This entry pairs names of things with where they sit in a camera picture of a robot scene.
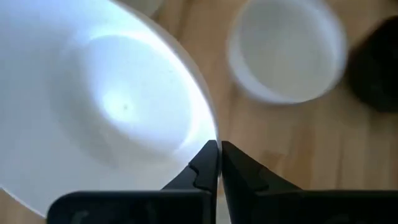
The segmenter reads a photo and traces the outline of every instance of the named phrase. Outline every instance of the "black object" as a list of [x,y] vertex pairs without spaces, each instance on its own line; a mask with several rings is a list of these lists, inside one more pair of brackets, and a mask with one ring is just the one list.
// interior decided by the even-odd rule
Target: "black object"
[[362,102],[380,112],[398,112],[398,16],[383,22],[353,50],[347,74]]
[[301,190],[230,142],[220,155],[216,141],[160,191],[68,194],[50,207],[47,223],[214,224],[220,169],[232,224],[398,223],[396,191]]

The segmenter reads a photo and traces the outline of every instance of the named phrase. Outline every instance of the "wooden table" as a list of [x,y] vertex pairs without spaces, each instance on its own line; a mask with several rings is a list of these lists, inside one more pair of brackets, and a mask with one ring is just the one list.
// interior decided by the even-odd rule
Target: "wooden table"
[[[225,40],[244,1],[166,0],[156,19],[205,76],[221,138],[304,189],[398,188],[398,115],[369,110],[344,82],[317,100],[293,106],[258,103],[235,87]],[[398,13],[394,0],[328,3],[341,19],[350,46]],[[44,221],[0,192],[0,223]]]

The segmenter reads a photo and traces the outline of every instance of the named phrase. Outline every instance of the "wooden surface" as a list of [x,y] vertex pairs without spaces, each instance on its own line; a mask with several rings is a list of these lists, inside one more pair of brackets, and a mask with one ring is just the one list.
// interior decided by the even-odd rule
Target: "wooden surface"
[[[225,60],[225,40],[244,1],[166,0],[156,19],[205,76],[221,138],[304,189],[398,188],[398,115],[372,112],[344,83],[317,100],[294,106],[257,103],[235,87]],[[398,13],[394,0],[328,4],[341,19],[350,46]],[[0,224],[20,223],[44,221],[0,192]]]

